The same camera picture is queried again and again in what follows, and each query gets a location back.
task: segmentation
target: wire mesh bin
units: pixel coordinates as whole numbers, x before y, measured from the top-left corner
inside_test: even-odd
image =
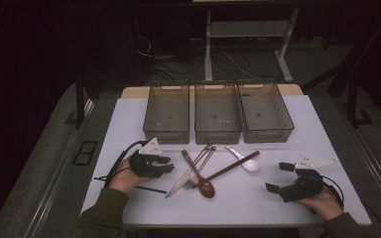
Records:
[[[147,140],[157,137],[162,145],[190,142],[188,82],[151,85],[143,130]]]
[[[197,81],[194,130],[198,145],[239,143],[241,124],[233,81]]]
[[[237,88],[244,142],[287,142],[295,127],[277,84],[237,80]]]

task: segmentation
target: dark floor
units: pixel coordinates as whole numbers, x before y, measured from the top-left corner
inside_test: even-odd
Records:
[[[190,61],[159,60],[153,69],[156,73],[149,76],[147,84],[152,80],[203,79],[203,64],[200,65],[203,56],[198,54],[201,47],[197,41],[195,56]],[[279,45],[279,42],[266,40],[218,42],[213,57],[214,80],[251,77],[237,69],[227,53],[250,74],[285,83],[273,55]],[[324,46],[325,41],[321,39],[291,42],[286,61],[295,84],[304,85],[333,68],[351,49],[350,45],[328,49]],[[381,219],[381,181],[371,173],[373,167],[367,162],[374,158],[381,167],[381,111],[368,93],[360,89],[358,109],[365,110],[373,124],[353,129],[345,116],[346,92],[338,98],[331,98],[326,93],[331,81],[332,78],[304,94],[311,98],[360,198],[377,213],[378,217],[370,210],[373,225],[368,229],[376,237],[381,237],[378,221]],[[100,98],[93,101],[92,112],[87,114],[83,125],[75,129],[74,124],[66,123],[69,113],[75,110],[74,86],[66,91],[0,213],[0,237],[26,234],[28,237],[73,237],[77,233],[75,221],[119,95],[116,91],[102,92]],[[83,141],[97,141],[96,151],[89,166],[73,166],[70,161]],[[36,211],[43,217],[35,217]],[[321,232],[320,227],[300,229],[303,238],[318,237]]]

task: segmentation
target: wooden chopstick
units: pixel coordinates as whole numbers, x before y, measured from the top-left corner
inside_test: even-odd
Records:
[[[215,178],[221,176],[222,174],[224,174],[224,173],[226,173],[226,172],[228,172],[228,171],[231,171],[232,169],[234,169],[234,168],[240,166],[241,164],[243,164],[243,163],[249,161],[250,159],[253,159],[253,158],[257,157],[257,156],[260,155],[260,154],[261,154],[261,153],[259,153],[259,151],[256,151],[256,152],[250,154],[249,156],[247,156],[247,157],[245,157],[245,158],[239,160],[238,162],[233,163],[233,164],[231,164],[230,166],[228,166],[228,167],[222,169],[221,171],[219,171],[219,172],[213,174],[212,176],[210,176],[210,177],[208,177],[208,178],[205,178],[205,179],[203,179],[203,180],[200,180],[197,184],[193,185],[191,188],[199,187],[199,186],[200,186],[201,184],[203,184],[204,182],[207,182],[207,181],[209,181],[209,180],[215,179]]]

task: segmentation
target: wooden spoon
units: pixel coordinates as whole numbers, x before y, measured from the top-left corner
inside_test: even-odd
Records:
[[[190,155],[186,150],[182,150],[182,155],[184,155],[185,159],[187,160],[188,164],[190,164],[190,167],[193,169],[194,173],[197,176],[198,180],[203,180],[204,178],[200,175],[199,171],[197,168],[194,166]],[[212,185],[210,181],[204,182],[201,185],[197,187],[200,191],[200,193],[207,198],[213,198],[215,196],[215,188]]]

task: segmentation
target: utensil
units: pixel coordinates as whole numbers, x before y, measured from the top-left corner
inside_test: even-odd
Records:
[[[200,193],[202,193],[202,195],[207,197],[207,198],[213,198],[215,196],[215,188],[212,185],[212,183],[200,175],[200,173],[197,171],[194,164],[191,162],[191,157],[186,150],[182,150],[182,155],[184,155],[188,164],[190,164],[191,168],[193,169],[194,173],[197,176],[197,180],[199,181],[197,183],[197,188],[199,189]]]
[[[231,146],[225,146],[224,147],[229,152],[233,153],[234,156],[236,156],[239,160],[244,159],[244,156],[242,156],[240,153],[238,153],[234,148]],[[242,164],[242,167],[248,171],[248,172],[256,172],[259,170],[259,164],[255,162],[254,160],[249,160]]]
[[[205,164],[208,162],[209,158],[211,158],[212,154],[214,154],[216,150],[216,147],[212,147],[211,150],[209,150],[208,155],[206,155],[206,158],[203,160],[202,164],[200,165],[198,171],[200,172],[202,168],[205,166]],[[194,176],[192,178],[189,178],[188,181],[184,184],[184,189],[188,190],[190,189],[193,185],[197,184],[197,176]]]
[[[210,176],[210,177],[208,177],[208,178],[204,178],[203,180],[200,179],[199,182],[198,182],[197,184],[193,185],[191,188],[196,188],[197,186],[200,186],[200,185],[202,185],[202,184],[205,184],[206,182],[208,182],[208,181],[210,181],[210,180],[212,180],[212,179],[215,179],[215,178],[221,176],[222,174],[224,174],[224,173],[226,173],[226,172],[228,172],[228,171],[231,171],[232,169],[234,169],[234,168],[240,166],[241,164],[243,164],[243,163],[249,161],[249,160],[252,159],[252,158],[257,157],[257,156],[260,155],[260,154],[261,154],[261,153],[259,153],[259,151],[256,151],[256,152],[250,154],[249,156],[245,157],[244,159],[239,160],[238,162],[236,162],[236,163],[234,163],[234,164],[231,164],[230,166],[228,166],[228,167],[222,169],[221,171],[219,171],[219,172],[213,174],[212,176]]]
[[[202,151],[200,151],[199,155],[197,155],[196,159],[194,159],[193,161],[193,164],[197,164],[200,159],[202,159],[202,157],[209,152],[209,150],[211,149],[211,145],[207,145],[205,146]],[[177,192],[191,177],[191,167],[189,167],[185,173],[181,176],[181,178],[179,178],[179,180],[176,182],[176,184],[172,187],[172,189],[170,189],[169,193],[167,193],[166,195],[166,198],[175,194],[175,192]]]

